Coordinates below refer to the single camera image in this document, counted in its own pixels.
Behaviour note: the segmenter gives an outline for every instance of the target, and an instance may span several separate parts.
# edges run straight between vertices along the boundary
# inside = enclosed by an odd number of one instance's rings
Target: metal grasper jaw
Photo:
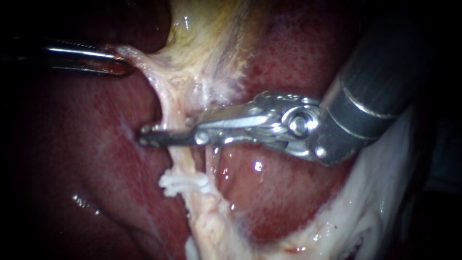
[[[291,93],[264,91],[250,102],[201,113],[184,131],[141,129],[139,142],[148,147],[224,146],[261,143],[263,146],[312,161],[305,140],[318,124],[319,101]]]

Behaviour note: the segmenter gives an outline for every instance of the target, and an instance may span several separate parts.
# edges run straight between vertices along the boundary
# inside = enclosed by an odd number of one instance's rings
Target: metal forceps
[[[34,70],[52,69],[103,76],[127,76],[135,68],[105,46],[47,37],[2,40],[0,63]]]

